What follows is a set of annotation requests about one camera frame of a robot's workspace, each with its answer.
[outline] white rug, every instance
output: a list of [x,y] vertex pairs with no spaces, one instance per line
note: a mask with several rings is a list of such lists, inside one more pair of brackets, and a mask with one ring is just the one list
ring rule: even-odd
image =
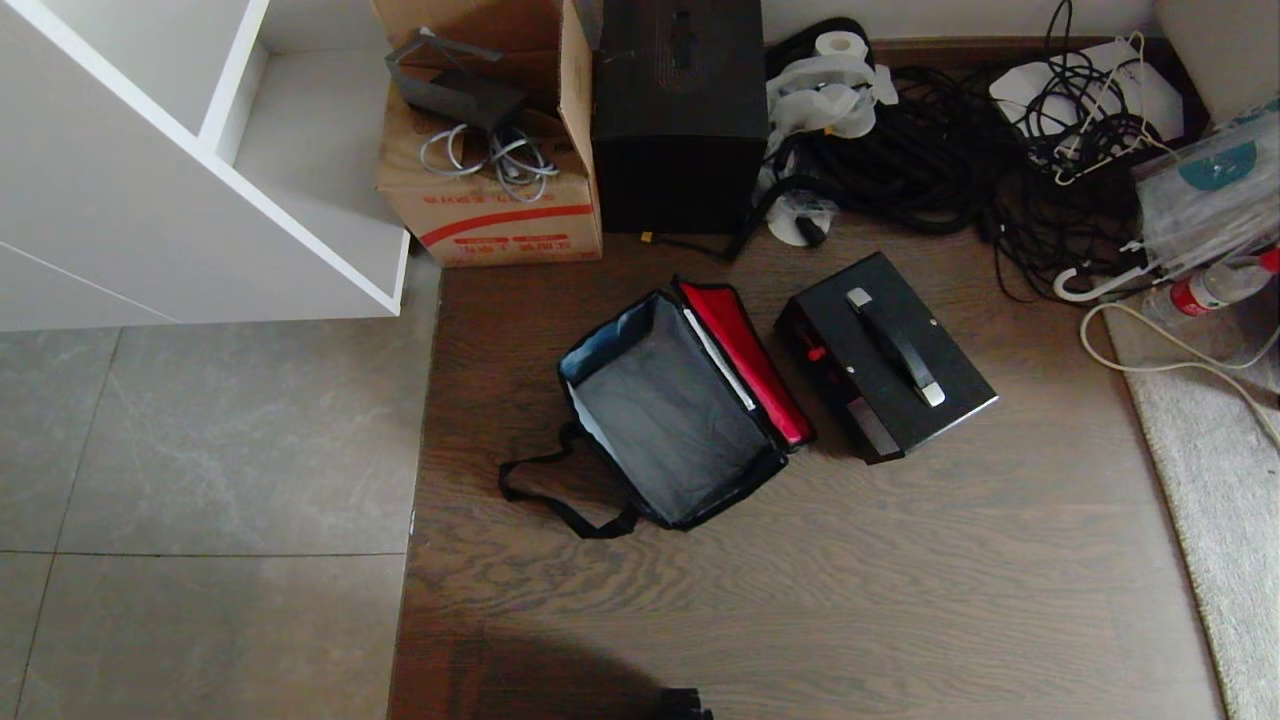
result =
[[[1176,334],[1220,359],[1256,351],[1276,324],[1263,292],[1222,318]],[[1185,359],[1138,320],[1103,313],[1126,365]],[[1174,518],[1231,720],[1280,717],[1280,451],[1244,401],[1197,369],[1126,373]],[[1242,384],[1280,424],[1276,350]]]

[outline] black power supply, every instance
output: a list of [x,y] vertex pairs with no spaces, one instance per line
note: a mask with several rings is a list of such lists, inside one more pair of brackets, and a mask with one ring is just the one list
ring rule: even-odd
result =
[[732,233],[769,114],[758,0],[604,4],[591,140],[608,232]]

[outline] white wall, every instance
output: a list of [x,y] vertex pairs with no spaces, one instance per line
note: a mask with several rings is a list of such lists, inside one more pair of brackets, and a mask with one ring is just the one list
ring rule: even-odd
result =
[[1276,0],[1161,0],[1158,8],[1215,123],[1280,94]]
[[271,0],[259,40],[273,55],[390,50],[369,0]]
[[[588,37],[599,37],[600,3],[577,0]],[[760,0],[764,40],[777,42],[831,17],[863,23],[870,38],[1041,36],[1059,0]],[[1075,0],[1073,35],[1149,31],[1153,0]]]

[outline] cardboard box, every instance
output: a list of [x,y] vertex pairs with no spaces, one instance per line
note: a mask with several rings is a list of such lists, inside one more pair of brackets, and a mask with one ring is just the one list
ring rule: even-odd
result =
[[[475,63],[486,76],[530,94],[521,127],[541,138],[559,168],[535,202],[520,202],[498,184],[492,168],[447,177],[422,168],[419,150],[456,123],[404,104],[390,87],[378,163],[378,191],[436,261],[445,266],[595,260],[602,255],[600,211],[591,159],[591,51],[572,0],[372,0],[388,40],[399,46],[429,27],[442,37],[507,53]],[[430,50],[415,53],[406,72],[452,67]],[[484,140],[467,133],[463,163],[484,156]],[[428,161],[447,168],[443,142]]]

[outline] open bag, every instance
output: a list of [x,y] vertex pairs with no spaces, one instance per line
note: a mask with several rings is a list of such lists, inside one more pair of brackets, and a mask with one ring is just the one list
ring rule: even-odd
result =
[[[558,374],[575,416],[561,428],[561,451],[504,462],[498,486],[509,501],[544,502],[581,538],[625,536],[641,515],[667,529],[695,528],[814,439],[730,286],[676,278],[588,333]],[[563,460],[575,439],[595,450],[630,498],[602,527],[508,482],[521,462]]]

